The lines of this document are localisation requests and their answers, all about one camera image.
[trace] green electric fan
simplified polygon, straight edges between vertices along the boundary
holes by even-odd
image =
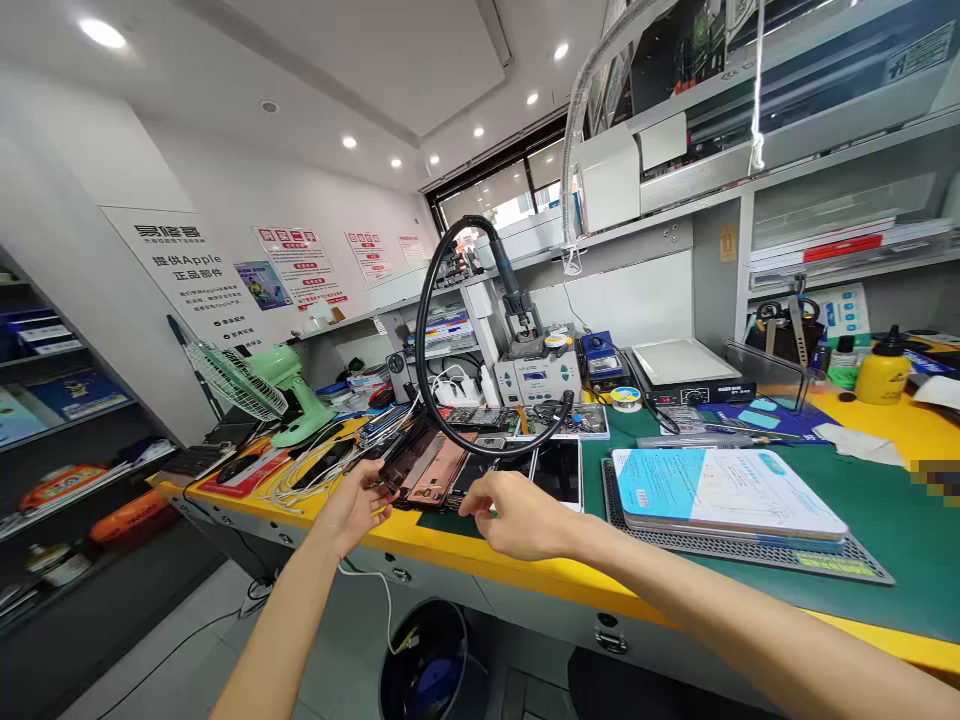
[[[336,416],[301,377],[300,358],[288,345],[274,345],[248,358],[231,348],[197,340],[187,356],[217,394],[258,420],[277,420],[287,411],[281,391],[292,390],[303,415],[273,436],[274,447],[293,447],[308,440]]]

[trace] recessed ceiling light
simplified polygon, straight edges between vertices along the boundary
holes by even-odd
[[[101,20],[81,20],[80,29],[94,42],[114,50],[126,47],[127,41],[115,27]]]

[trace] drawer handle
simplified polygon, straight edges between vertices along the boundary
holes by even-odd
[[[595,630],[594,634],[597,638],[597,645],[606,650],[608,653],[612,653],[613,655],[627,654],[627,641],[622,636],[610,635],[608,633],[600,632],[599,630]]]

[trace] hand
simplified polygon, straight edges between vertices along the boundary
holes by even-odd
[[[361,460],[330,493],[313,521],[315,530],[327,535],[342,560],[363,536],[390,519],[391,503],[397,499],[386,485],[376,485],[383,460]]]
[[[517,560],[568,556],[582,517],[518,472],[489,472],[477,480],[460,505],[461,516],[471,514],[490,547]]]

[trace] ceiling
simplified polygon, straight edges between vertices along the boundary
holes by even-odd
[[[123,97],[143,117],[414,191],[564,106],[605,6],[8,0],[0,57]],[[92,42],[77,26],[83,18],[113,25],[127,46]],[[555,61],[562,42],[569,52]],[[531,93],[538,99],[528,105]],[[265,99],[279,112],[263,112]]]

